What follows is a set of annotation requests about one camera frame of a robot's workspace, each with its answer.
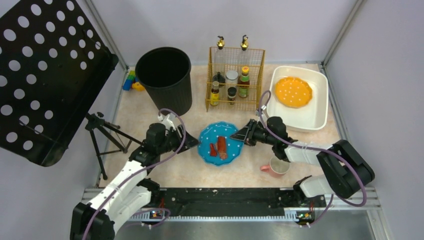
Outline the glass oil bottle clear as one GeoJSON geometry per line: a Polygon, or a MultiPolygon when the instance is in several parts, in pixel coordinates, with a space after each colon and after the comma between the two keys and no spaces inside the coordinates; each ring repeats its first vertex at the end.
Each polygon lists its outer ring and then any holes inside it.
{"type": "Polygon", "coordinates": [[[223,36],[218,36],[219,40],[216,43],[217,50],[214,54],[214,71],[215,74],[220,74],[221,76],[225,75],[225,64],[226,64],[226,51],[224,50],[225,47],[225,39],[223,36]]]}

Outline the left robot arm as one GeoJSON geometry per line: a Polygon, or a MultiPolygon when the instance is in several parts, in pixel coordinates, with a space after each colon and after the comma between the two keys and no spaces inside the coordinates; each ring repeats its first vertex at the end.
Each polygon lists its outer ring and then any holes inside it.
{"type": "Polygon", "coordinates": [[[116,233],[142,207],[151,202],[153,190],[145,182],[148,173],[161,164],[161,155],[177,155],[199,144],[183,124],[153,123],[146,138],[134,150],[119,174],[87,203],[78,203],[72,212],[71,240],[113,240],[116,233]]]}

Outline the yellow dotted plate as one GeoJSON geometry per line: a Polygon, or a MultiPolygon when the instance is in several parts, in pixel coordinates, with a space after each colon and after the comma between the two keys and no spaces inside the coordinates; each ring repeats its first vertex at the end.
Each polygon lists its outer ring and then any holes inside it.
{"type": "Polygon", "coordinates": [[[313,98],[310,85],[295,76],[281,78],[274,85],[273,93],[281,104],[294,109],[305,107],[313,98]]]}

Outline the sauce bottle yellow cap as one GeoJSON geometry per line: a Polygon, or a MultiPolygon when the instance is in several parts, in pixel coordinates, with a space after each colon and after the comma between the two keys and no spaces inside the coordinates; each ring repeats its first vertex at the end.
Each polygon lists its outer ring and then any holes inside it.
{"type": "Polygon", "coordinates": [[[246,98],[249,95],[249,88],[250,88],[249,70],[250,69],[248,66],[243,66],[241,68],[241,73],[238,80],[239,96],[241,98],[246,98]]]}

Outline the small yellow label bottle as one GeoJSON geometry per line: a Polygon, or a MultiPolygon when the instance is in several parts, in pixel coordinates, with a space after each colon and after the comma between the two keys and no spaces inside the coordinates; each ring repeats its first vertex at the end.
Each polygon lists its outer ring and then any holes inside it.
{"type": "Polygon", "coordinates": [[[210,105],[217,106],[220,99],[220,83],[218,81],[213,81],[210,91],[210,105]]]}

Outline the blue dotted plate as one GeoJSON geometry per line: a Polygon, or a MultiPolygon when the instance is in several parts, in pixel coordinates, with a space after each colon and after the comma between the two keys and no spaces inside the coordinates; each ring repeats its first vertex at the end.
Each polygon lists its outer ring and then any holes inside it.
{"type": "Polygon", "coordinates": [[[230,138],[230,136],[236,133],[238,130],[239,129],[234,124],[229,122],[219,121],[211,123],[200,132],[200,143],[197,146],[199,156],[207,164],[211,164],[217,167],[229,165],[240,156],[244,146],[242,141],[237,141],[230,138]],[[217,141],[218,136],[223,136],[226,138],[226,150],[228,155],[226,160],[221,160],[218,156],[210,156],[209,144],[214,144],[217,141]]]}

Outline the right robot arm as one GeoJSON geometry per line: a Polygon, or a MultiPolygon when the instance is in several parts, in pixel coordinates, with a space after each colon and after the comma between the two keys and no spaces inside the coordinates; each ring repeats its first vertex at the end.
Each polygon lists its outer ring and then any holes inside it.
{"type": "Polygon", "coordinates": [[[375,172],[359,152],[345,139],[317,146],[289,137],[281,117],[270,117],[266,122],[250,119],[247,125],[230,136],[248,146],[257,143],[271,146],[280,162],[304,163],[318,166],[323,174],[307,176],[297,181],[293,189],[303,198],[334,195],[351,206],[362,207],[367,202],[365,186],[375,179],[375,172]],[[360,203],[348,199],[355,193],[363,194],[360,203]]]}

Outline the black lid glass shaker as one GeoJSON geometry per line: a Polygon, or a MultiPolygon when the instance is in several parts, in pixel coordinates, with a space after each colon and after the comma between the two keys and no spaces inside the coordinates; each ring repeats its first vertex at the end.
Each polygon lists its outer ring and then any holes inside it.
{"type": "Polygon", "coordinates": [[[220,87],[222,87],[222,86],[225,84],[226,79],[225,79],[225,77],[221,74],[221,72],[218,72],[217,74],[215,74],[215,75],[213,76],[213,78],[212,78],[212,82],[218,82],[218,83],[219,83],[219,86],[220,86],[220,87]]]}

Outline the glass oil bottle brown liquid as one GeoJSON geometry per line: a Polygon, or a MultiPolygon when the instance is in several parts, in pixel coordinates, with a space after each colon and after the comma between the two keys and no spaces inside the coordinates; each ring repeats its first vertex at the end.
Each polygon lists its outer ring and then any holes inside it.
{"type": "Polygon", "coordinates": [[[250,60],[250,52],[249,52],[249,43],[248,43],[248,36],[245,34],[242,36],[242,41],[240,43],[240,52],[237,57],[237,65],[239,67],[239,71],[242,70],[243,67],[248,67],[251,63],[250,60]]]}

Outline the small black cap bottle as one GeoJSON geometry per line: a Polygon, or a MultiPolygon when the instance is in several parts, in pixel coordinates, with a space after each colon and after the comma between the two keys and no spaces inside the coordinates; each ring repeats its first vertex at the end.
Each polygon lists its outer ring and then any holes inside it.
{"type": "Polygon", "coordinates": [[[237,88],[234,86],[231,86],[227,90],[227,100],[229,105],[234,105],[237,95],[237,88]]]}

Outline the silver lid jar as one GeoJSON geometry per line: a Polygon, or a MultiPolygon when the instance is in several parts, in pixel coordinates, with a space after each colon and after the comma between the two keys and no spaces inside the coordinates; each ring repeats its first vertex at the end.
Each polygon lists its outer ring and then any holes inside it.
{"type": "Polygon", "coordinates": [[[236,70],[228,70],[225,73],[225,84],[229,89],[231,87],[236,88],[238,84],[239,74],[236,70]]]}

